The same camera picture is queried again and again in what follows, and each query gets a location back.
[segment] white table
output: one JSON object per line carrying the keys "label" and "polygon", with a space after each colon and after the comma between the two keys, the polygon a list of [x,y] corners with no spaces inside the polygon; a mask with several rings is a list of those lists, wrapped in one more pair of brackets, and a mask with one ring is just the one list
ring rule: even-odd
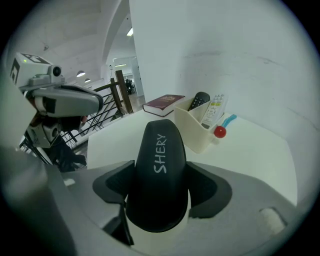
{"label": "white table", "polygon": [[[174,122],[173,113],[166,118]],[[141,110],[91,135],[87,151],[88,169],[136,161],[147,123],[159,119],[161,117]],[[219,140],[219,144],[211,143],[203,153],[197,154],[185,146],[187,161],[260,179],[296,206],[296,171],[287,142],[240,117],[226,129],[227,135]]]}

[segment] remote control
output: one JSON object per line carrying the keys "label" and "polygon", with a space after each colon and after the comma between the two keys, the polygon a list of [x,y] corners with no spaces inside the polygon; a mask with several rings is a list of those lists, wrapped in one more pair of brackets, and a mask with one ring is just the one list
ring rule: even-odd
{"label": "remote control", "polygon": [[225,94],[214,96],[201,120],[201,125],[204,128],[210,129],[218,122],[225,111],[227,101],[228,97]]}
{"label": "remote control", "polygon": [[199,107],[200,105],[210,101],[210,95],[208,93],[199,91],[195,96],[194,99],[188,109],[188,111],[195,109],[196,107]]}

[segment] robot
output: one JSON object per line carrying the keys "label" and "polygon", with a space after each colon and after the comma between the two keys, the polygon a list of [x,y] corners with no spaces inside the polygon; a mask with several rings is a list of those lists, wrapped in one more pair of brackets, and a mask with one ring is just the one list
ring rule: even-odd
{"label": "robot", "polygon": [[[99,94],[65,85],[61,67],[39,56],[17,53],[10,77],[38,110],[27,129],[37,147],[50,147],[60,131],[77,128],[81,116],[103,104]],[[232,247],[239,255],[269,255],[299,216],[256,178],[189,162],[179,130],[168,119],[147,124],[136,161],[60,173],[21,151],[0,149],[0,155],[6,203],[58,255],[138,256],[128,220],[161,234],[185,216],[177,243],[163,255],[223,255]]]}

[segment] white remote control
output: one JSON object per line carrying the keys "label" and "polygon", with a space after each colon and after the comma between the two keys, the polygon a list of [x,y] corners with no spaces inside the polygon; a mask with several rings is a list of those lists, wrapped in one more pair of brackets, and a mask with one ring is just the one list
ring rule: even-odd
{"label": "white remote control", "polygon": [[227,101],[228,97],[225,94],[218,94],[214,96],[201,120],[201,125],[204,128],[210,129],[218,122],[225,111]]}

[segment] black remote control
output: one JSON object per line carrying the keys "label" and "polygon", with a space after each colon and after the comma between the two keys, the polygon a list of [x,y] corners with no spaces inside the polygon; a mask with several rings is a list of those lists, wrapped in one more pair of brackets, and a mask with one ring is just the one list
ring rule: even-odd
{"label": "black remote control", "polygon": [[194,99],[188,109],[188,111],[195,109],[196,107],[199,107],[200,105],[210,101],[210,95],[208,93],[199,91],[195,96]]}

